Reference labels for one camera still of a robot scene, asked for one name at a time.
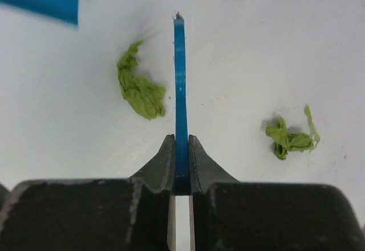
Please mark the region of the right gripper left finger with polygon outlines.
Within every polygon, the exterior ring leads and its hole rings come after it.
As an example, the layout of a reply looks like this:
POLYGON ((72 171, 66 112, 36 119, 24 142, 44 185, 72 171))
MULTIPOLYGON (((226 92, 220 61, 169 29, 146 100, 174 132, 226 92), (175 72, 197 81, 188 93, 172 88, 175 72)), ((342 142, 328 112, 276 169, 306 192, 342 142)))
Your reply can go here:
POLYGON ((28 180, 5 194, 2 250, 175 250, 175 138, 126 179, 28 180))

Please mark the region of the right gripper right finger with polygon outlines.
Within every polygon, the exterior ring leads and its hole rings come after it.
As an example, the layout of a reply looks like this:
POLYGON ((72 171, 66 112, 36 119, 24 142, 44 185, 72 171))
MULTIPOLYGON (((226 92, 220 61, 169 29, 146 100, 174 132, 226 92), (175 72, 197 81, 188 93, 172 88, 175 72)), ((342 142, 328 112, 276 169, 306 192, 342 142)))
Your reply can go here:
POLYGON ((243 183, 189 137, 192 250, 363 250, 345 195, 326 184, 243 183))

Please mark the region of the blue hand brush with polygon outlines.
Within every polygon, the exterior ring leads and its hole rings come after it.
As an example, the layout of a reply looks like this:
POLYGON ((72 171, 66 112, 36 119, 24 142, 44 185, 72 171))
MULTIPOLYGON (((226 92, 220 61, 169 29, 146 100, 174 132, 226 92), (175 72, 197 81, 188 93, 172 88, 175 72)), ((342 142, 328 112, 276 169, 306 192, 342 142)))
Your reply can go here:
POLYGON ((187 196, 190 192, 189 156, 188 156, 188 119, 186 108, 186 49, 185 21, 176 13, 174 25, 174 64, 175 64, 175 135, 176 165, 175 191, 178 196, 187 196))

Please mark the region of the green paper scrap right cluster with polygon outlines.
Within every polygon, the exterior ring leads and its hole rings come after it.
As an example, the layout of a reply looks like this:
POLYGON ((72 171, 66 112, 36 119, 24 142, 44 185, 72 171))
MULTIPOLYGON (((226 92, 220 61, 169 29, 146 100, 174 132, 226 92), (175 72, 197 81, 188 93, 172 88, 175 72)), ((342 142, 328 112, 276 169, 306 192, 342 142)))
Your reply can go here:
POLYGON ((321 140, 313 122, 310 107, 305 105, 303 111, 307 117, 310 134, 290 132, 285 119, 281 116, 278 117, 277 122, 269 123, 265 128, 265 135, 273 141, 273 154, 279 160, 286 160, 289 152, 311 152, 321 140))

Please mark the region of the green paper scrap far corner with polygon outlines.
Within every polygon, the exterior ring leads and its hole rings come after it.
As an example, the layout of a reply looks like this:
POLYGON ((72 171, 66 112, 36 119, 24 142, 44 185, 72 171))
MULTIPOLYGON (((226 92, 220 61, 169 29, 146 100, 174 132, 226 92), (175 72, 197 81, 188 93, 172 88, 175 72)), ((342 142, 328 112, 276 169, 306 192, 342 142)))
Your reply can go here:
POLYGON ((137 54, 143 41, 131 44, 117 63, 117 78, 121 95, 133 110, 147 120, 166 115, 165 86, 156 84, 143 76, 136 76, 133 70, 139 65, 137 54))

